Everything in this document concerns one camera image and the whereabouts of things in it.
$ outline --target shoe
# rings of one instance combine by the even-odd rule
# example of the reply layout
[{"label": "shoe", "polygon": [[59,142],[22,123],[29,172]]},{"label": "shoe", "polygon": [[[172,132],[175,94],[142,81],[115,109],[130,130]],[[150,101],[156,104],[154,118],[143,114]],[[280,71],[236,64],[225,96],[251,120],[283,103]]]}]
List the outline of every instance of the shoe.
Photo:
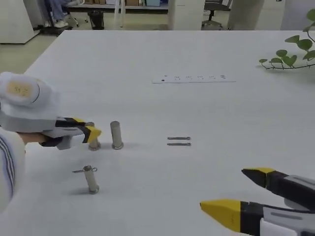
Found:
[{"label": "shoe", "polygon": [[73,0],[73,1],[69,2],[67,4],[67,6],[69,6],[69,7],[71,7],[71,6],[78,6],[78,5],[82,5],[84,3],[85,3],[84,0]]},{"label": "shoe", "polygon": [[57,21],[57,23],[55,23],[56,28],[63,28],[63,27],[66,27],[68,25],[69,24],[67,22],[64,22],[64,21]]},{"label": "shoe", "polygon": [[44,27],[47,28],[47,27],[50,27],[50,26],[51,26],[50,22],[49,21],[45,21]]}]

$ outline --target person sitting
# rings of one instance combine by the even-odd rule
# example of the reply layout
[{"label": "person sitting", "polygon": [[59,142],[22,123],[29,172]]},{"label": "person sitting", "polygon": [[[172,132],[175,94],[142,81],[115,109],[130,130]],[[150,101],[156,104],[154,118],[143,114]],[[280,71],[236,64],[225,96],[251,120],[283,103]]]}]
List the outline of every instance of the person sitting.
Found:
[{"label": "person sitting", "polygon": [[48,3],[51,6],[52,15],[55,20],[54,26],[56,28],[63,28],[68,26],[68,23],[64,20],[63,6],[81,5],[84,4],[84,0],[48,0]]}]

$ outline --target shelf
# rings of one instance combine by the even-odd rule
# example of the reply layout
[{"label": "shelf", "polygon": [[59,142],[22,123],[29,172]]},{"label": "shelf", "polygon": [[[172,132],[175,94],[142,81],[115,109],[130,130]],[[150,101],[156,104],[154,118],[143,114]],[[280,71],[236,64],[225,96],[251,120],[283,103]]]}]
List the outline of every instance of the shelf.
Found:
[{"label": "shelf", "polygon": [[[83,4],[79,6],[73,6],[71,8],[100,8],[100,9],[115,9],[115,5],[101,5],[101,4]],[[126,6],[126,9],[134,10],[167,10],[168,5],[163,4],[161,6]]]}]

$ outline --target person's arm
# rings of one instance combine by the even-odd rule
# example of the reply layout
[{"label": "person's arm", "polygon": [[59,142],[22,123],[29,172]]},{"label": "person's arm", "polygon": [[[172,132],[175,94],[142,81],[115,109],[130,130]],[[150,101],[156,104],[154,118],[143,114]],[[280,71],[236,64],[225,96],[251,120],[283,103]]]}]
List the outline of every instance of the person's arm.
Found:
[{"label": "person's arm", "polygon": [[44,141],[40,134],[18,134],[0,128],[0,213],[6,209],[23,179],[25,145]]}]

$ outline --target jeans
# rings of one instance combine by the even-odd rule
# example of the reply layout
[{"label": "jeans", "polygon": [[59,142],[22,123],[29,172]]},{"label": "jeans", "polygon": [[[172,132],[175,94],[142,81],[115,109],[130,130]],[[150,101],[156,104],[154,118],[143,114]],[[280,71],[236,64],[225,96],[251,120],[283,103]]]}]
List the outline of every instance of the jeans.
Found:
[{"label": "jeans", "polygon": [[70,1],[71,0],[48,0],[55,20],[59,21],[64,19],[62,6],[67,5]]}]

